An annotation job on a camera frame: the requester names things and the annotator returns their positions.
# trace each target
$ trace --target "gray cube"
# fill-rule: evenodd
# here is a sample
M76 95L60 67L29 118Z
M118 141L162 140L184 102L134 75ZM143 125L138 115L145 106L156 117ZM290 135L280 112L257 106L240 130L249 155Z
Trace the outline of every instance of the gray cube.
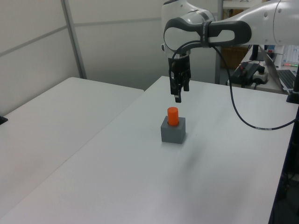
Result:
M162 142L170 142L182 144L186 134L185 118L178 118L177 126L170 126L168 124L168 117L166 116L161 125Z

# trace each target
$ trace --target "black cable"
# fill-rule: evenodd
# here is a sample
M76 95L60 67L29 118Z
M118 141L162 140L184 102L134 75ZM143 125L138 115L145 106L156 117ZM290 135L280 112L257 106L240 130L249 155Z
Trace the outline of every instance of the black cable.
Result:
M258 83L256 83L255 85L254 85L254 90L256 90L256 87L258 86L259 84Z
M230 96L231 96L231 99L232 99L232 104L233 104L233 107L234 107L234 110L235 110L236 114L238 115L238 117L240 118L240 120L241 120L244 124L248 125L249 127L258 129L258 130L272 131L272 130L278 130L278 129L281 129L281 128L283 128L283 127L287 127L287 126L291 125L292 123L294 123L295 121L298 120L298 118L295 118L294 120L292 120L291 122L289 122L289 123L287 123L287 124L285 124L285 125L278 126L278 127L274 127L274 128L256 127L256 126L253 126L253 125L247 123L247 122L240 116L240 114L239 114L239 112L238 112L238 110L237 110L237 108L236 108L236 106L235 106L235 101L234 101L234 96L233 96L233 88L232 88L232 82L231 82L231 80L230 80L230 72L229 72L229 69L228 69L228 64L226 63L226 61L225 61L225 59L223 58L223 56L222 56L222 54L220 53L220 51L219 51L216 47L214 47L214 46L212 46L212 48L214 48L214 50L217 52L217 54L220 56L221 60L222 60L223 63L225 64L226 70L227 70L227 72L228 72L229 89L230 89Z

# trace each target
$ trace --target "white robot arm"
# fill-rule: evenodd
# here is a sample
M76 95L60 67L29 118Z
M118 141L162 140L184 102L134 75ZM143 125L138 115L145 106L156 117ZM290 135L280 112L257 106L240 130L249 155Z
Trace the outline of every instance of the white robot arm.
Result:
M189 91L192 48L299 45L299 0L268 1L222 21L215 21L212 13L187 0L170 0L162 7L162 26L162 49L169 60L170 74L173 73L171 94L181 102L182 87Z

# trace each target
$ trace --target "white table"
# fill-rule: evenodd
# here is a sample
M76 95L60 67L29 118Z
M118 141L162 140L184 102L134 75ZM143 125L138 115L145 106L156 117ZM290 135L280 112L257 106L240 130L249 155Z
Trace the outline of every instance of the white table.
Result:
M277 70L291 70L295 71L294 75L296 75L297 68L295 67L289 67L289 66L282 66L282 58L284 53L284 46L278 45L275 46L275 53L277 53L276 59L274 64L277 66ZM252 48L247 52L246 56L243 58L242 62L249 62L250 56L252 55ZM265 71L268 72L267 65L265 65L264 62L260 62L261 66L265 67ZM239 84L232 84L235 87L241 87ZM254 89L255 83L252 85L246 85L246 89ZM287 94L287 92L282 92L280 88L277 86L275 80L272 78L270 74L268 74L268 82L266 84L261 84L256 87L256 90L260 91L266 91L266 92L274 92L274 93L280 93L280 94Z
M231 0L223 1L223 9L248 9L255 5L261 4L262 0L249 0L249 1L240 1L240 0Z
M257 126L282 125L297 112L285 95L234 93L240 114ZM223 85L191 81L182 101L174 103L169 79L160 78L0 224L268 223L292 126L246 126ZM174 105L186 117L182 145L161 142Z
M69 78L0 126L0 218L118 116L142 90Z

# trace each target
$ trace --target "orange cylinder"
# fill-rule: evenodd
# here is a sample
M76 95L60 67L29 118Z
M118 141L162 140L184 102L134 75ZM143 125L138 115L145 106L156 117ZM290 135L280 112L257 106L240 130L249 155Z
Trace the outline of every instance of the orange cylinder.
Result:
M168 124L170 126L178 125L178 109L176 107L170 107L167 110Z

